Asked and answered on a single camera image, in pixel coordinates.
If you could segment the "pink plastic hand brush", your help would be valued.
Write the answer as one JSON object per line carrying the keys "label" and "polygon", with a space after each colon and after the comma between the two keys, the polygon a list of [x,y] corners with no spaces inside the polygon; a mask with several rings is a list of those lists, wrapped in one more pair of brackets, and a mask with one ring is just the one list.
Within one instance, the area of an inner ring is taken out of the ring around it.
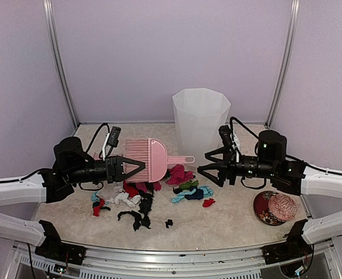
{"label": "pink plastic hand brush", "polygon": [[157,182],[165,176],[169,166],[195,162],[193,156],[169,156],[165,145],[154,138],[127,138],[124,156],[145,164],[144,170],[125,179],[129,183]]}

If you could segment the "translucent white waste bin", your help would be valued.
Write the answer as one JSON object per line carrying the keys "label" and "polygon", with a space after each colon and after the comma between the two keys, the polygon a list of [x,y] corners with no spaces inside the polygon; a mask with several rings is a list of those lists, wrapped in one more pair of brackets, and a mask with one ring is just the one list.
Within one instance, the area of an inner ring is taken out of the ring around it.
{"label": "translucent white waste bin", "polygon": [[193,167],[208,164],[204,154],[218,148],[218,129],[228,118],[231,103],[207,88],[184,89],[172,97],[178,154],[193,156]]}

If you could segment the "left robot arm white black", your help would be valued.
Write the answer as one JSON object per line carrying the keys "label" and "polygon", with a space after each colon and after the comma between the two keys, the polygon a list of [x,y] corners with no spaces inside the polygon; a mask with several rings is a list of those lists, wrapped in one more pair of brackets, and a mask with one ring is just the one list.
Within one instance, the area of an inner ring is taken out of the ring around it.
{"label": "left robot arm white black", "polygon": [[[146,167],[144,162],[118,155],[94,159],[83,150],[78,137],[63,139],[53,151],[52,168],[0,180],[0,206],[60,202],[83,183],[121,182]],[[66,253],[66,245],[48,221],[27,221],[0,214],[0,238],[44,248],[55,259]]]}

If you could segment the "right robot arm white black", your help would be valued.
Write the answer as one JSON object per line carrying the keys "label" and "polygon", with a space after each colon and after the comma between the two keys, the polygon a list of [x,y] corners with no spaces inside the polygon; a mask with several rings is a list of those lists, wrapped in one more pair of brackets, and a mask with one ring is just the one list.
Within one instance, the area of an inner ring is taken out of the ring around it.
{"label": "right robot arm white black", "polygon": [[[255,156],[242,155],[234,142],[233,124],[218,129],[223,146],[204,156],[210,164],[197,171],[222,187],[233,185],[237,177],[269,180],[274,188],[291,195],[322,195],[342,199],[342,171],[323,169],[286,153],[287,139],[273,130],[264,130],[255,137]],[[306,245],[342,235],[342,211],[319,219],[296,222],[282,253],[294,258]]]}

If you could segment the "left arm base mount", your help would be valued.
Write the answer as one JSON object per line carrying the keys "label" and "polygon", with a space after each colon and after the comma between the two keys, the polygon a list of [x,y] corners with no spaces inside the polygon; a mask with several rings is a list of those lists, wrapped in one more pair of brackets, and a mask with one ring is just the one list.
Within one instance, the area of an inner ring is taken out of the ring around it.
{"label": "left arm base mount", "polygon": [[36,255],[67,264],[82,265],[87,250],[84,246],[63,242],[51,222],[40,220],[39,224],[44,229],[45,239],[42,244],[36,246]]}

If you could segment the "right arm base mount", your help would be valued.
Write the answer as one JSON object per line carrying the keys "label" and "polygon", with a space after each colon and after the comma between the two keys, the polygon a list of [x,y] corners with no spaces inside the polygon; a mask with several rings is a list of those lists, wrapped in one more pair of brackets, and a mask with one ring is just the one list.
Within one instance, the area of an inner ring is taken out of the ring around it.
{"label": "right arm base mount", "polygon": [[278,244],[265,245],[262,247],[262,253],[265,264],[280,263],[312,254],[314,247],[308,244],[304,237],[304,226],[308,222],[303,219],[294,223],[290,232],[286,235],[285,242]]}

